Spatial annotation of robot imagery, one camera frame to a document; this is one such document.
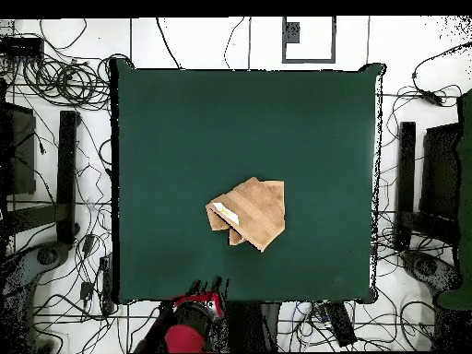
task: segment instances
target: black cable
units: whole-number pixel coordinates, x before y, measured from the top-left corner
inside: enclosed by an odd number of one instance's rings
[[[120,346],[120,350],[122,351],[123,354],[126,354],[126,352],[123,349],[122,346],[122,340],[120,338],[120,319],[116,319],[116,331],[117,331],[117,337],[118,337],[118,345]]]
[[[424,302],[424,301],[410,301],[408,303],[406,303],[400,310],[400,328],[402,330],[402,334],[403,334],[403,338],[406,340],[406,342],[409,344],[409,346],[415,350],[415,351],[418,351],[412,344],[411,342],[409,341],[408,337],[407,337],[407,330],[405,329],[405,324],[404,324],[404,319],[403,319],[403,312],[405,311],[405,309],[410,306],[411,304],[422,304],[426,307],[428,307],[430,310],[432,310],[434,313],[436,313],[436,310],[431,307],[428,303]]]
[[[39,334],[43,334],[45,336],[52,336],[53,338],[59,339],[59,341],[61,342],[61,345],[59,346],[59,349],[57,349],[55,354],[59,354],[61,352],[64,345],[64,340],[60,336],[57,336],[56,334],[52,334],[52,333],[47,333],[46,331],[42,331],[39,328],[37,328],[35,325],[33,326],[33,329]]]
[[[231,34],[230,34],[230,37],[228,38],[228,43],[226,44],[226,49],[225,49],[225,53],[223,54],[223,57],[225,59],[225,63],[228,67],[228,69],[230,69],[230,65],[228,64],[228,61],[226,59],[226,52],[228,51],[228,47],[230,46],[230,42],[231,42],[231,38],[232,38],[232,34],[234,33],[234,31],[238,28],[238,26],[240,24],[242,24],[242,22],[246,19],[246,17],[242,17],[241,21],[236,25],[234,26],[233,30],[231,31]]]
[[[164,31],[162,31],[162,28],[161,28],[160,23],[159,23],[159,18],[156,18],[156,23],[158,24],[158,28],[159,28],[159,31],[160,31],[160,36],[162,37],[162,40],[164,41],[164,45],[166,45],[167,52],[169,52],[169,54],[172,57],[173,62],[177,65],[177,69],[181,69],[182,68],[181,65],[179,63],[177,63],[177,60],[173,56],[173,54],[171,52],[171,49],[169,48],[169,45],[167,44],[166,37],[164,35]]]
[[[99,147],[99,158],[100,158],[100,160],[101,160],[103,163],[108,164],[109,166],[111,166],[112,164],[111,164],[109,161],[107,161],[107,160],[105,160],[105,159],[103,158],[103,156],[101,155],[101,149],[103,148],[103,146],[104,146],[106,143],[109,143],[109,142],[111,142],[111,141],[112,141],[112,139],[109,138],[108,140],[103,141],[103,142],[100,144],[100,147]]]
[[[129,344],[129,351],[133,351],[133,335],[135,333],[137,333],[138,331],[141,331],[144,327],[146,327],[146,325],[148,324],[149,320],[151,319],[152,315],[154,314],[154,312],[156,310],[159,309],[159,306],[155,307],[152,311],[151,311],[151,314],[149,315],[149,317],[147,318],[147,320],[144,322],[144,324],[142,324],[139,328],[137,328],[135,331],[133,331],[131,333],[131,336],[130,336],[130,344]]]
[[[412,79],[412,81],[413,81],[413,85],[415,86],[415,89],[416,89],[418,92],[420,92],[423,96],[425,96],[425,97],[430,97],[430,98],[432,98],[433,100],[438,101],[439,97],[437,97],[434,92],[426,91],[426,90],[421,89],[421,88],[418,87],[418,85],[417,85],[417,83],[416,83],[416,78],[417,78],[417,76],[418,76],[418,68],[419,68],[420,66],[422,66],[423,64],[427,63],[428,61],[434,60],[435,58],[438,58],[438,57],[441,57],[441,56],[444,56],[444,55],[447,55],[447,54],[455,53],[455,52],[457,52],[457,51],[459,51],[459,50],[461,50],[461,49],[466,49],[466,48],[469,48],[469,47],[471,47],[471,46],[472,46],[472,41],[466,42],[466,43],[461,43],[461,44],[456,45],[456,46],[454,46],[454,47],[452,47],[452,48],[450,48],[450,49],[445,50],[445,51],[442,52],[442,53],[435,54],[434,56],[429,57],[429,58],[427,58],[426,60],[421,61],[421,62],[415,67],[415,70],[413,71],[413,74],[411,75],[411,79]]]
[[[77,42],[77,40],[84,34],[85,30],[87,29],[87,21],[85,19],[84,20],[84,28],[80,31],[80,33],[77,35],[77,37],[72,41],[70,42],[68,45],[66,45],[65,47],[63,48],[58,48],[58,47],[55,47],[56,50],[65,50],[65,49],[68,49],[70,48],[74,43]],[[46,34],[44,34],[44,31],[42,30],[42,19],[40,19],[40,30],[41,30],[41,34],[42,36],[44,37],[44,39],[46,38]]]
[[[97,331],[84,345],[84,347],[82,348],[82,350],[80,350],[77,354],[84,354],[86,350],[89,350],[90,348],[92,348],[92,346],[89,346],[87,348],[87,345],[92,341],[92,339],[95,337],[95,336],[99,336],[101,331],[105,328],[107,328],[107,331],[100,337],[100,339],[97,340],[97,342],[95,342],[95,345],[97,345],[98,342],[100,342],[103,338],[105,338],[105,336],[107,335],[107,333],[110,331],[110,329],[112,328],[112,325],[114,323],[114,319],[112,320],[112,322],[110,324],[106,324],[104,326],[101,326],[99,331]]]

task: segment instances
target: white label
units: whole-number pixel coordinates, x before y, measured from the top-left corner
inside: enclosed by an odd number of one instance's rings
[[[213,205],[218,210],[219,213],[225,215],[231,221],[235,222],[236,225],[240,225],[240,220],[238,219],[238,215],[236,213],[231,212],[229,209],[225,208],[223,204],[220,202],[214,202]]]

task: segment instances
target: green tabletop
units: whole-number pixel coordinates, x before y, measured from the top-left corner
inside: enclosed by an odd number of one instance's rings
[[[121,301],[168,299],[215,275],[235,301],[368,296],[381,65],[117,67]],[[229,246],[205,209],[252,176],[285,182],[286,228],[263,253]]]

